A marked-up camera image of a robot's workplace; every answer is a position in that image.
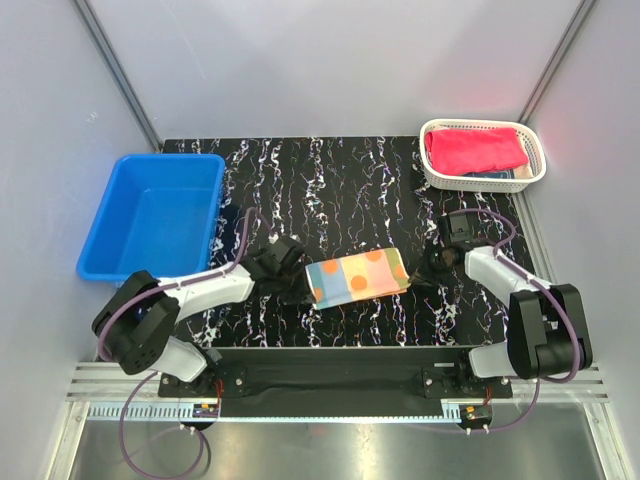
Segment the pink towel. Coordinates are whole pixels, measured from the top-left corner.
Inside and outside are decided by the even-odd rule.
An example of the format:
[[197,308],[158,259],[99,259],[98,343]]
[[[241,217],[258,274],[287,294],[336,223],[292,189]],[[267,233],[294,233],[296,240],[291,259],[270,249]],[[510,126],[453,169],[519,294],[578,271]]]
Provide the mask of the pink towel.
[[510,127],[432,130],[425,134],[425,146],[433,168],[448,176],[515,169],[529,161]]

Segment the teal beige Doraemon towel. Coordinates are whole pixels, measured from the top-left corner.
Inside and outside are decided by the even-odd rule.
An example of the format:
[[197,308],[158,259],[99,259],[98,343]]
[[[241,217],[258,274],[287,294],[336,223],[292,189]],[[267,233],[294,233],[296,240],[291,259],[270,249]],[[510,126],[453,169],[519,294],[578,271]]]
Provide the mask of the teal beige Doraemon towel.
[[489,179],[498,179],[498,180],[527,180],[533,177],[533,172],[529,165],[523,165],[515,169],[509,169],[509,170],[467,173],[465,174],[465,177],[489,178]]

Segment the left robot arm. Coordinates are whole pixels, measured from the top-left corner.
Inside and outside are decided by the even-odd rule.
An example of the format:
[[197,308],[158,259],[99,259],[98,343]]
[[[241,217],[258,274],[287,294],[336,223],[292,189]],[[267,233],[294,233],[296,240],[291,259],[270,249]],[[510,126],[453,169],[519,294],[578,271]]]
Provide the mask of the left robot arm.
[[99,355],[128,375],[153,370],[181,381],[193,395],[206,395],[215,386],[217,361],[177,339],[175,325],[252,297],[308,300],[304,260],[303,246],[284,236],[237,262],[198,274],[159,279],[146,270],[135,272],[93,320]]

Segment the orange patterned towel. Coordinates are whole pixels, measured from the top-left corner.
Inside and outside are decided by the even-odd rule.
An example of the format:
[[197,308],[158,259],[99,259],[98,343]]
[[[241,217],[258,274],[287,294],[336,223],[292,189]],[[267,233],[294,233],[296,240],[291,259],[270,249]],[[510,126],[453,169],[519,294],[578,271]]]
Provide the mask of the orange patterned towel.
[[410,286],[397,248],[385,248],[305,267],[313,305],[319,310],[401,294]]

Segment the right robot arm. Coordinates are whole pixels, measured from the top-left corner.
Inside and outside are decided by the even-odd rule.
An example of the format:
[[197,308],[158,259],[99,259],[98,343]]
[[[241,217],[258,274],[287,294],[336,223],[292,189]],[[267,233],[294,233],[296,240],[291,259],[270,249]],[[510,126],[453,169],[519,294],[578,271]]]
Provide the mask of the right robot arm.
[[592,366],[593,350],[582,297],[571,284],[553,284],[527,271],[501,250],[474,235],[470,214],[492,216],[509,227],[503,215],[490,210],[468,208],[444,214],[438,219],[439,246],[427,247],[409,284],[435,288],[445,276],[463,270],[471,280],[489,291],[507,308],[505,340],[474,347],[461,354],[453,367],[454,384],[466,396],[488,391],[493,382],[545,380],[567,383]]

